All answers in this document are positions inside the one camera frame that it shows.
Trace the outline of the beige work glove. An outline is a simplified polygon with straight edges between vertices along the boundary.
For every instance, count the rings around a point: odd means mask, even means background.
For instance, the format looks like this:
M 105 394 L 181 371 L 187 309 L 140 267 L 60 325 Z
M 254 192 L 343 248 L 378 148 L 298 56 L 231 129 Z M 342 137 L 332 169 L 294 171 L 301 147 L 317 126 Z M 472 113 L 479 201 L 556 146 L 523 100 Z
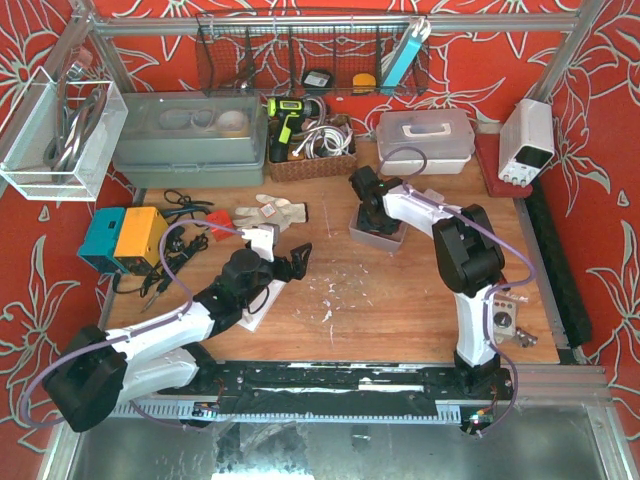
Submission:
M 271 224 L 283 232 L 292 224 L 304 224 L 309 221 L 306 203 L 292 203 L 286 198 L 262 193 L 256 194 L 255 200 L 259 206 L 235 209 L 232 222 L 236 227 L 249 228 Z

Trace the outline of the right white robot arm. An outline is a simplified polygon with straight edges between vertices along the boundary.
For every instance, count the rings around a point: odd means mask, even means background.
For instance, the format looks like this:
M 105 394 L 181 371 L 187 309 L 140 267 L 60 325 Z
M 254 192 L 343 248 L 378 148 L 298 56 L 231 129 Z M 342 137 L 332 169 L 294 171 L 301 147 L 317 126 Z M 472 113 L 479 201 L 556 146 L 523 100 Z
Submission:
M 398 177 L 382 180 L 369 166 L 357 169 L 349 182 L 360 201 L 360 231 L 389 236 L 409 225 L 433 240 L 438 273 L 456 305 L 459 389 L 477 395 L 501 367 L 491 314 L 492 289 L 502 279 L 505 258 L 486 211 L 477 204 L 448 205 Z

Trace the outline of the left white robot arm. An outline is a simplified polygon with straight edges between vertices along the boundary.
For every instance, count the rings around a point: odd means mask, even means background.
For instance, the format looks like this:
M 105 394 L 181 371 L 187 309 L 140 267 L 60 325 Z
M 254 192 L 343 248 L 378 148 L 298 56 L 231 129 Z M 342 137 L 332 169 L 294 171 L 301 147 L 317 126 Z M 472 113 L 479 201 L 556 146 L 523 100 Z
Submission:
M 241 323 L 255 328 L 292 280 L 305 277 L 310 243 L 289 256 L 235 251 L 212 284 L 184 305 L 145 322 L 103 331 L 81 328 L 42 385 L 75 432 L 92 429 L 122 404 L 182 388 L 212 359 L 203 341 Z

